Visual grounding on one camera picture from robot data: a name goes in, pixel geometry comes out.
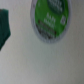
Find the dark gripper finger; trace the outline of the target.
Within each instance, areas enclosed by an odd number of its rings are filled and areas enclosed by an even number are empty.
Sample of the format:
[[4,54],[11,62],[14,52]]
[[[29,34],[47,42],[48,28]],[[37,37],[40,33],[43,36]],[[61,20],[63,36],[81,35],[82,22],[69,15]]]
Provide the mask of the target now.
[[9,26],[9,11],[6,9],[0,10],[0,50],[4,46],[7,39],[10,37],[11,31]]

